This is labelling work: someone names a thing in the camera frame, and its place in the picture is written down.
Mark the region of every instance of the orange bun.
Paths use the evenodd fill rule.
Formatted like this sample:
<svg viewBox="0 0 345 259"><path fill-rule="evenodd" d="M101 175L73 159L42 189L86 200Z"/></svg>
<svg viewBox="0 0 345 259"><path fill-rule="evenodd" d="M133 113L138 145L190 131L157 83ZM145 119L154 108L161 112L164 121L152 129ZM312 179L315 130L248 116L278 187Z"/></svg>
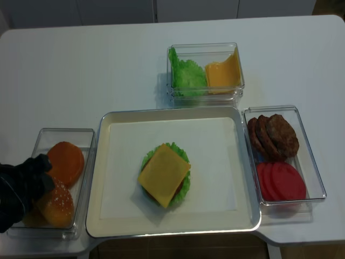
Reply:
<svg viewBox="0 0 345 259"><path fill-rule="evenodd" d="M84 168L84 156L79 147L60 142L48 151L52 169L48 175L59 179L67 188L71 188Z"/></svg>
<svg viewBox="0 0 345 259"><path fill-rule="evenodd" d="M41 212L39 212L37 207L34 207L29 213L27 213L22 219L22 222L29 228L40 228L48 225L48 222L45 220Z"/></svg>
<svg viewBox="0 0 345 259"><path fill-rule="evenodd" d="M46 193L36 206L46 221L56 228L68 228L74 216L74 204L70 191L58 179L53 178L55 189Z"/></svg>

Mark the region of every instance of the plastic cheese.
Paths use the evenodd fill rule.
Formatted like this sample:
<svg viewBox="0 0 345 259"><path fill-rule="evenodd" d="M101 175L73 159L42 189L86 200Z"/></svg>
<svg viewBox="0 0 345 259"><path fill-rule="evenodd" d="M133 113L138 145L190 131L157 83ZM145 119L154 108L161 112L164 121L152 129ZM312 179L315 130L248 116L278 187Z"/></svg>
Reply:
<svg viewBox="0 0 345 259"><path fill-rule="evenodd" d="M224 62L212 62L205 67L208 87L230 87L240 84L237 51ZM229 90L210 90L210 93L229 93Z"/></svg>
<svg viewBox="0 0 345 259"><path fill-rule="evenodd" d="M190 164L162 144L139 175L138 182L167 208L189 169Z"/></svg>

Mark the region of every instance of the red tomato slice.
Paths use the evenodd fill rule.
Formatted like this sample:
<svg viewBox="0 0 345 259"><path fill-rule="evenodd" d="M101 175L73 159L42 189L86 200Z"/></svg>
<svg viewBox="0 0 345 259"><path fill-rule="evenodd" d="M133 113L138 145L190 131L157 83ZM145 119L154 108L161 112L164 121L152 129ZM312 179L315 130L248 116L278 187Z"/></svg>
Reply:
<svg viewBox="0 0 345 259"><path fill-rule="evenodd" d="M261 194L263 195L264 200L271 201L272 197L269 195L266 186L264 185L263 173L265 166L266 163L260 163L257 165L258 178L260 183Z"/></svg>
<svg viewBox="0 0 345 259"><path fill-rule="evenodd" d="M301 175L288 163L275 163L271 179L273 187L284 200L302 200L306 198L306 185Z"/></svg>
<svg viewBox="0 0 345 259"><path fill-rule="evenodd" d="M271 200L280 201L282 198L275 191L275 188L273 187L272 181L271 181L272 167L273 167L272 163L268 163L265 166L265 168L263 170L263 175L264 175L263 180L264 180L264 184L266 186L267 192L268 192L269 196L272 198Z"/></svg>

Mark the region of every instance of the green lettuce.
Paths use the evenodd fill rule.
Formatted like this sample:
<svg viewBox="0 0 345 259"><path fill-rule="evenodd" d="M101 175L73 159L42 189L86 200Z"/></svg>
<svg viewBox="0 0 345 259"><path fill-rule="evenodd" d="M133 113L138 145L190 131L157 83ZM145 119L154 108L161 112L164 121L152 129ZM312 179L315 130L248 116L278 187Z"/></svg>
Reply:
<svg viewBox="0 0 345 259"><path fill-rule="evenodd" d="M170 143L165 143L165 144L168 147L170 147L174 152L176 152L176 154L178 154L180 157L182 157L182 159L184 161L189 163L189 159L187 157L186 152L183 149L180 149L175 144L175 142L173 142L172 144L170 144ZM155 154L155 152L157 151L157 149L159 147L160 147L160 145L155 147L153 150L151 150L149 153L146 154L146 156L142 160L141 170L144 169L144 166L146 165L146 163L152 158L152 156ZM187 175L183 179L183 185L182 185L181 191L170 201L169 207L181 202L185 198L187 192L189 191L189 187L190 187L190 171L187 172Z"/></svg>
<svg viewBox="0 0 345 259"><path fill-rule="evenodd" d="M174 77L173 88L198 88L207 87L205 71L193 60L179 60L176 50L169 49L169 60L171 63L171 72ZM178 96L202 96L204 91L176 91Z"/></svg>

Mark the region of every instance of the white table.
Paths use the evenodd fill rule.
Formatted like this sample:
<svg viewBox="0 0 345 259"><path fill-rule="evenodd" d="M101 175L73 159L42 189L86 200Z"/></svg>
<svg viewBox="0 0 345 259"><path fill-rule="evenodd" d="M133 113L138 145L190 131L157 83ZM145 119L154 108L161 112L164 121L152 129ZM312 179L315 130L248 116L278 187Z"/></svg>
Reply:
<svg viewBox="0 0 345 259"><path fill-rule="evenodd" d="M0 39L0 162L23 162L43 127L97 131L109 111L167 108L167 47L219 42L239 46L240 109L297 106L328 195L312 223L257 234L273 244L345 240L345 25L336 16L9 31ZM43 242L1 235L0 255L81 253L97 243L85 232Z"/></svg>

